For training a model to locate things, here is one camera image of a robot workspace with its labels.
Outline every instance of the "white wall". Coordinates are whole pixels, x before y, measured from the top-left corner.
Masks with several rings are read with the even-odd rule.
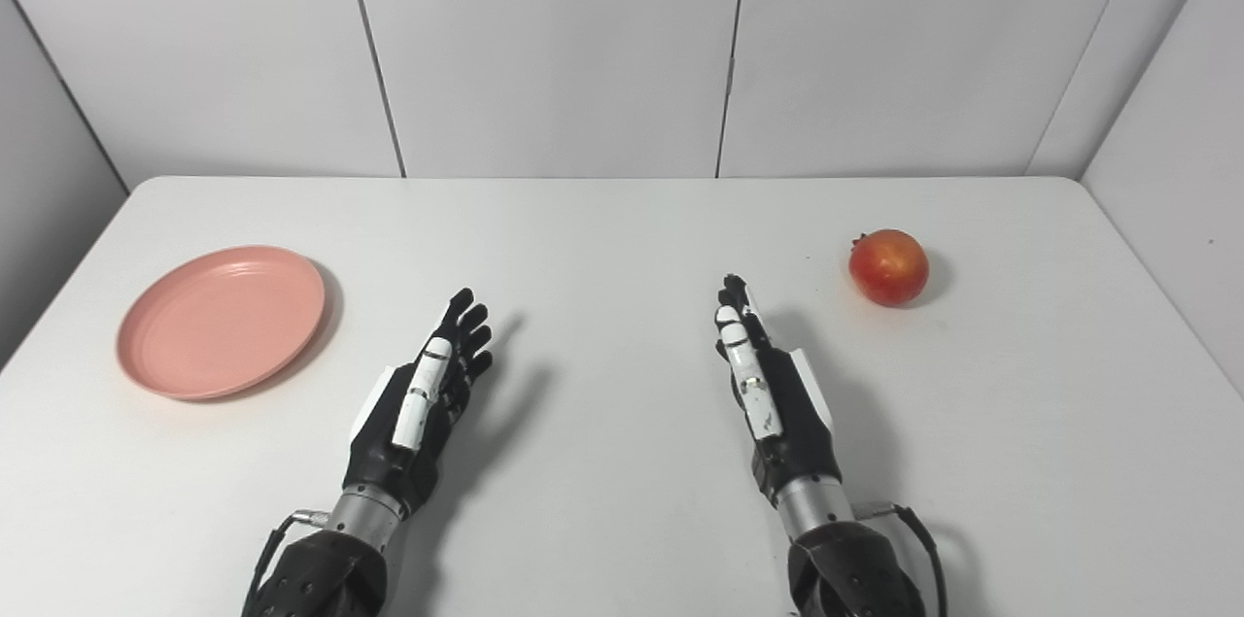
[[[1244,9],[1188,0],[1085,184],[1244,393]]]
[[[136,184],[1079,175],[1183,0],[21,1]]]
[[[1091,126],[1178,1],[743,0],[722,174],[1024,174],[1075,73],[1110,98]],[[1075,175],[1092,129],[1060,129],[1041,168]]]
[[[0,0],[0,366],[124,197],[12,0]]]
[[[396,175],[357,0],[20,0],[133,187]]]
[[[1106,2],[1028,174],[1084,174],[1184,1]]]
[[[717,165],[736,0],[366,0],[411,175]]]

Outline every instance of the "cable connector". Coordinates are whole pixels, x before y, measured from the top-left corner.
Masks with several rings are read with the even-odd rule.
[[[328,525],[328,514],[323,510],[295,510],[290,514],[290,519],[300,525],[311,525],[317,530]]]
[[[898,505],[888,500],[872,500],[851,504],[851,511],[856,516],[856,520],[872,520],[875,517],[898,514]]]

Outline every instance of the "robotic hand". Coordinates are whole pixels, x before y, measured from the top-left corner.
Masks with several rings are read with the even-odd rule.
[[[769,342],[748,285],[725,277],[718,294],[717,351],[730,364],[734,399],[755,440],[751,473],[790,537],[790,593],[800,617],[924,617],[914,582],[894,550],[862,520],[898,515],[924,545],[945,617],[945,585],[937,546],[908,508],[852,506],[833,458],[833,420],[802,351]]]
[[[384,603],[383,552],[397,526],[427,503],[437,460],[470,401],[475,378],[493,363],[488,308],[464,289],[449,301],[419,356],[387,368],[355,424],[350,464],[332,513],[299,510],[269,536],[243,617],[376,617]],[[286,547],[272,576],[267,564],[294,522],[320,531]]]

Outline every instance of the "panel seam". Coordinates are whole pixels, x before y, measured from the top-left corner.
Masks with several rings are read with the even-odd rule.
[[[1054,108],[1050,111],[1050,117],[1049,119],[1045,121],[1045,126],[1041,128],[1041,134],[1036,138],[1036,144],[1033,147],[1031,155],[1028,157],[1028,164],[1024,165],[1024,173],[1023,173],[1024,175],[1029,174],[1029,172],[1033,169],[1033,162],[1036,162],[1036,153],[1041,151],[1041,144],[1045,142],[1045,134],[1050,133],[1050,127],[1054,124],[1055,117],[1059,116],[1059,108],[1062,108],[1062,102],[1064,100],[1066,100],[1067,91],[1071,90],[1071,82],[1076,80],[1076,73],[1080,72],[1080,67],[1085,62],[1085,55],[1088,53],[1088,46],[1092,46],[1093,37],[1097,37],[1097,29],[1101,29],[1101,20],[1105,19],[1106,11],[1110,10],[1111,1],[1113,0],[1106,0],[1106,2],[1102,2],[1101,11],[1098,11],[1097,14],[1097,20],[1095,20],[1092,30],[1088,32],[1088,37],[1085,37],[1084,46],[1081,46],[1080,56],[1079,58],[1076,58],[1075,66],[1071,67],[1071,73],[1070,76],[1067,76],[1067,82],[1062,86],[1062,91],[1059,95],[1059,100],[1056,103],[1054,103]],[[1097,153],[1097,149],[1093,149],[1092,153]]]
[[[376,71],[376,85],[381,91],[381,103],[384,107],[384,121],[388,123],[389,139],[393,142],[393,155],[397,158],[397,170],[406,178],[406,159],[402,158],[402,144],[397,138],[397,124],[393,122],[393,107],[388,98],[388,86],[384,85],[384,72],[381,68],[381,56],[376,50],[376,37],[372,34],[372,20],[367,15],[367,2],[364,0],[356,0],[358,2],[358,15],[363,22],[363,34],[367,37],[367,50],[372,56],[372,68]]]
[[[722,175],[722,152],[725,151],[725,118],[730,112],[730,93],[734,91],[734,51],[739,42],[739,14],[743,11],[743,0],[734,0],[734,27],[730,29],[730,58],[725,68],[725,95],[722,100],[722,131],[717,138],[717,165],[713,170],[713,179]]]
[[[100,139],[100,134],[95,133],[95,127],[91,126],[91,121],[87,119],[86,113],[82,112],[82,106],[78,103],[78,100],[73,95],[73,91],[70,90],[68,83],[65,81],[65,76],[62,76],[61,68],[58,67],[58,65],[56,65],[56,60],[52,60],[52,53],[47,50],[47,45],[45,45],[44,37],[39,36],[39,31],[35,29],[35,22],[31,22],[30,15],[26,14],[25,6],[21,6],[21,1],[12,0],[12,6],[14,9],[17,10],[17,16],[21,16],[22,22],[26,24],[26,29],[30,32],[30,36],[34,37],[35,40],[35,46],[39,46],[40,53],[44,53],[44,60],[47,62],[49,67],[52,68],[52,73],[53,76],[56,76],[56,81],[61,85],[61,90],[65,91],[65,96],[70,102],[70,107],[73,108],[73,112],[82,122],[82,127],[86,128],[86,133],[91,137],[91,142],[95,144],[95,149],[100,152],[100,155],[103,158],[103,162],[108,167],[109,173],[112,173],[112,177],[117,180],[117,184],[121,184],[121,192],[126,193],[126,197],[129,197],[128,184],[126,184],[124,178],[121,177],[121,170],[117,170],[116,162],[112,162],[112,157],[108,155],[107,149],[103,148],[103,143]]]

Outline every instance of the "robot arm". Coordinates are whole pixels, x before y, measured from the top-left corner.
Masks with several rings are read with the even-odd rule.
[[[945,615],[932,537],[909,509],[852,508],[833,458],[833,419],[802,351],[774,347],[746,284],[725,277],[715,315],[717,350],[730,364],[734,399],[755,440],[751,471],[790,537],[791,598],[801,617],[923,617],[924,603],[894,550],[861,520],[898,514],[929,549]]]
[[[488,308],[470,290],[454,295],[408,364],[387,368],[355,424],[350,464],[332,513],[300,510],[269,537],[243,617],[374,617],[388,585],[384,550],[398,525],[427,503],[437,462],[470,388],[493,363]],[[285,531],[320,531],[291,544],[259,586]]]

